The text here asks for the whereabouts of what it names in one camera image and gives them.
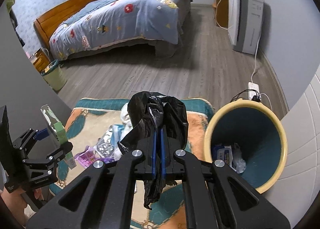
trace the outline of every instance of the white appliance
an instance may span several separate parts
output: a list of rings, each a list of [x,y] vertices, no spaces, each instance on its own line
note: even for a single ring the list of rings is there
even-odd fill
[[[228,33],[232,49],[255,54],[264,0],[229,0]]]

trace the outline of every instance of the human hand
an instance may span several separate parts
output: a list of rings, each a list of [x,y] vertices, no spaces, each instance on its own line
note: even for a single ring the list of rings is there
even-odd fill
[[[25,225],[26,217],[24,215],[24,210],[28,206],[26,201],[21,196],[25,191],[20,187],[17,190],[9,193],[6,188],[4,188],[3,192],[0,192],[1,197],[14,216],[15,219],[21,224]],[[34,190],[36,199],[43,199],[41,188]]]

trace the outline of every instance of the trash bag liner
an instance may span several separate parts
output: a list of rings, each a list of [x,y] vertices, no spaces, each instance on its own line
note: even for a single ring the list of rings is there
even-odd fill
[[[118,143],[122,154],[135,150],[137,142],[150,137],[152,127],[160,135],[162,126],[166,127],[167,136],[180,142],[181,149],[187,145],[188,121],[183,102],[175,97],[157,92],[139,92],[132,96],[128,104],[128,113],[133,129]],[[156,150],[156,178],[144,181],[144,207],[150,209],[150,203],[159,200],[166,184],[160,170],[160,147]]]

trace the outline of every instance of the wooden headboard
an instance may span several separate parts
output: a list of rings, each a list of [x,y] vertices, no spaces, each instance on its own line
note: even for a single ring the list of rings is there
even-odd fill
[[[33,24],[35,25],[36,31],[47,49],[50,49],[50,37],[58,26],[92,1],[96,0],[68,0],[53,9],[50,9],[34,21]]]

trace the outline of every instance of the pink snack package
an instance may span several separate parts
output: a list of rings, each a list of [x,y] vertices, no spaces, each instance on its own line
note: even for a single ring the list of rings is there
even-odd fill
[[[75,155],[75,160],[80,163],[84,168],[89,167],[92,163],[94,163],[97,158],[95,157],[95,152],[89,146],[86,146],[83,152],[80,152]]]

